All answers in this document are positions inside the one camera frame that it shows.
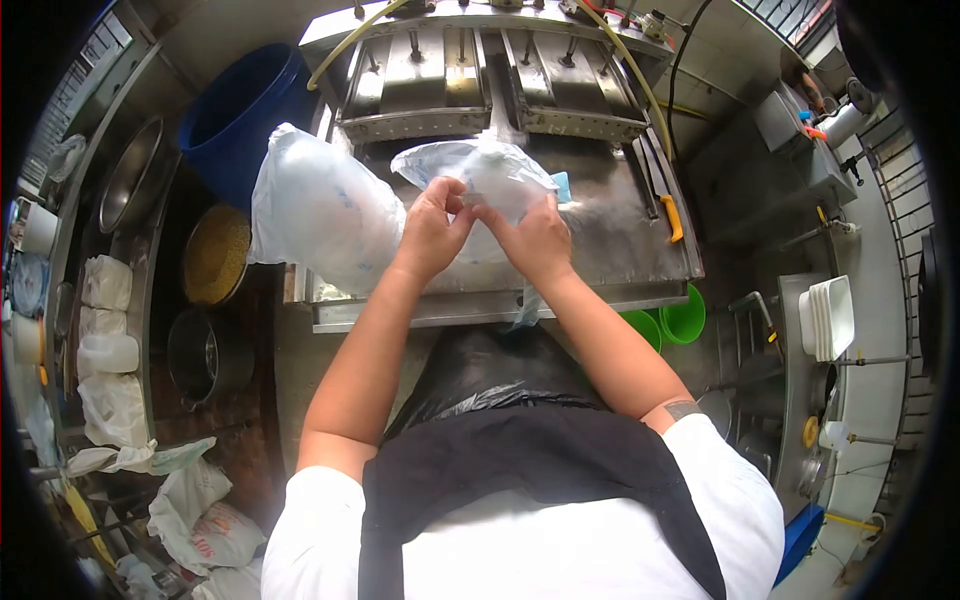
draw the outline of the bowl of grains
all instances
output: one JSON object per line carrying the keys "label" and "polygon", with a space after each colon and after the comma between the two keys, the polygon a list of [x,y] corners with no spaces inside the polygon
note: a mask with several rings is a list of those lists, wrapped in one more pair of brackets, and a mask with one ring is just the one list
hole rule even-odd
{"label": "bowl of grains", "polygon": [[229,300],[247,272],[251,230],[247,215],[228,204],[212,206],[193,228],[183,251],[183,291],[192,304]]}

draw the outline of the blue barrel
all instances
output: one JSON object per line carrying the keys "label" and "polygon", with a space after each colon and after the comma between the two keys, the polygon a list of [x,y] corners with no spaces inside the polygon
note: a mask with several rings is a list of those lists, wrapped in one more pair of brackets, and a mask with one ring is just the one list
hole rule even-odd
{"label": "blue barrel", "polygon": [[250,214],[267,140],[283,122],[308,130],[320,92],[300,51],[270,44],[221,73],[180,123],[183,157],[221,201]]}

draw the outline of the knife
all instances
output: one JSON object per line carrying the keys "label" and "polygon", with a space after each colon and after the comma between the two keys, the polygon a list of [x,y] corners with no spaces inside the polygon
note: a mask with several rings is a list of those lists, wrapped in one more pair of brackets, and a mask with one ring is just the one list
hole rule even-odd
{"label": "knife", "polygon": [[660,198],[663,206],[666,208],[666,216],[670,221],[670,227],[673,228],[671,242],[679,242],[684,239],[684,225],[680,222],[680,213],[677,212],[677,205],[673,202],[673,196],[670,194],[670,188],[666,185],[666,179],[663,177],[663,170],[660,162],[657,160],[657,154],[654,152],[652,142],[646,137],[647,133],[640,135],[640,146],[643,148],[643,155],[647,162],[647,171],[650,173],[650,182],[654,188],[654,194]]}

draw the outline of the metal railing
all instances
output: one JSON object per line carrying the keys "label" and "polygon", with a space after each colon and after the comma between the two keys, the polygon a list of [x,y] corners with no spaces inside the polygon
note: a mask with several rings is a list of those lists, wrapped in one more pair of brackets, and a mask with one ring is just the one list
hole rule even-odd
{"label": "metal railing", "polygon": [[933,227],[933,212],[923,158],[898,111],[894,109],[858,137],[874,170],[897,244],[906,353],[910,356],[904,375],[898,443],[876,504],[877,512],[891,516],[909,487],[912,464],[926,435],[933,401],[933,384],[923,370],[918,318],[921,244],[924,232]]}
{"label": "metal railing", "polygon": [[84,83],[93,69],[112,49],[122,50],[132,41],[130,34],[112,12],[106,12],[93,28],[90,38],[84,44],[80,54],[70,63],[63,78],[54,90],[50,101],[40,115],[34,137],[27,148],[27,157],[20,171],[20,177],[39,188],[47,173],[47,163],[55,146],[63,141],[79,107],[77,101]]}
{"label": "metal railing", "polygon": [[833,0],[734,0],[796,48],[832,18]]}

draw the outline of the black pot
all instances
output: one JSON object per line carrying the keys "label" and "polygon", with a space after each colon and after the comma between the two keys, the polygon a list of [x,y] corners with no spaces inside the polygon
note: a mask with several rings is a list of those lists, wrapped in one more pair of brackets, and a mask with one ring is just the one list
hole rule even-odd
{"label": "black pot", "polygon": [[183,398],[204,403],[250,383],[253,344],[237,324],[193,307],[181,312],[170,328],[167,361]]}

